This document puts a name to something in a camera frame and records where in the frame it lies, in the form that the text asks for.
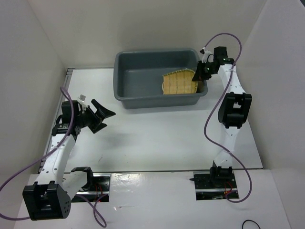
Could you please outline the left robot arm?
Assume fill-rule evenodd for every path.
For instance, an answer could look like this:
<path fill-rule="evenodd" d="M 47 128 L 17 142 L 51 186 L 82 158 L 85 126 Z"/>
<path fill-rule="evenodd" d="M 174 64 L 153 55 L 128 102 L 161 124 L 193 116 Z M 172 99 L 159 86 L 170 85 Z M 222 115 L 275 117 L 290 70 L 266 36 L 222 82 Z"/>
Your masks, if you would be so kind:
<path fill-rule="evenodd" d="M 97 133 L 107 125 L 104 119 L 116 113 L 95 99 L 96 108 L 81 100 L 65 101 L 52 129 L 52 154 L 46 157 L 42 170 L 32 185 L 24 187 L 22 196 L 31 220 L 65 219 L 71 211 L 71 201 L 81 189 L 91 190 L 95 185 L 90 167 L 75 167 L 64 177 L 66 165 L 82 128 Z"/>

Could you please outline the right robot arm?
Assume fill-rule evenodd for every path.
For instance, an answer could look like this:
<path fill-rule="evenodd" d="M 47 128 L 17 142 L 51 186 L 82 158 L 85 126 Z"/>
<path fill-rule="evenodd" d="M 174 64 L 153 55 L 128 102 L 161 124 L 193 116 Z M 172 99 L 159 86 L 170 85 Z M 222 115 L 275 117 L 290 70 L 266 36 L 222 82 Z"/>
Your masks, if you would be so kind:
<path fill-rule="evenodd" d="M 203 48 L 200 51 L 203 58 L 197 64 L 193 77 L 194 82 L 205 81 L 216 74 L 220 76 L 224 92 L 216 107 L 218 107 L 218 121 L 224 130 L 224 139 L 217 145 L 222 149 L 213 160 L 210 168 L 209 183 L 213 187 L 220 187 L 231 180 L 233 173 L 233 157 L 237 135 L 246 122 L 252 96 L 242 88 L 233 58 L 227 55 L 227 48 L 219 46 L 213 52 Z"/>

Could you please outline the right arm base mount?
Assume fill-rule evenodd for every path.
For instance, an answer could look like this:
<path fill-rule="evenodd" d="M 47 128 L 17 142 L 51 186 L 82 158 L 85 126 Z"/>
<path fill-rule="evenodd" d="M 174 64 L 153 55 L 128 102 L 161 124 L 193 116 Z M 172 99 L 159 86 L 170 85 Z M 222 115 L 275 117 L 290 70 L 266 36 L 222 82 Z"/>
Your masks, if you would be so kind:
<path fill-rule="evenodd" d="M 196 200 L 238 199 L 238 188 L 234 173 L 227 178 L 211 178 L 208 171 L 193 172 L 189 179 L 194 182 Z"/>

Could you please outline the woven bamboo basket tray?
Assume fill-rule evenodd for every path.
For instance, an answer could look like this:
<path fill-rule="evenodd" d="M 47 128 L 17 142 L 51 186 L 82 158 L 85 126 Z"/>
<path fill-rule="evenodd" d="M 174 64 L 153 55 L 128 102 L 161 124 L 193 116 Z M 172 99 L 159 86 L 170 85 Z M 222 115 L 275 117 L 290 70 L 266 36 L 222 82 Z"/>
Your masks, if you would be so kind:
<path fill-rule="evenodd" d="M 194 70 L 183 69 L 163 75 L 164 94 L 195 94 L 198 82 L 193 82 Z"/>

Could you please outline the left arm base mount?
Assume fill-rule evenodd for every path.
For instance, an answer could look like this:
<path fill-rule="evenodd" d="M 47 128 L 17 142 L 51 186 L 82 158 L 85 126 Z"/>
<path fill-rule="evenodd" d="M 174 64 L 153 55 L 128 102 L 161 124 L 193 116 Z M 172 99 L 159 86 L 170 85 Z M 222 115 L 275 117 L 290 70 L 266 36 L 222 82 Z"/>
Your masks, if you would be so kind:
<path fill-rule="evenodd" d="M 85 197 L 91 203 L 96 201 L 109 202 L 110 184 L 110 173 L 93 173 L 91 186 L 85 189 L 81 188 L 72 199 L 72 202 L 84 202 L 80 196 Z"/>

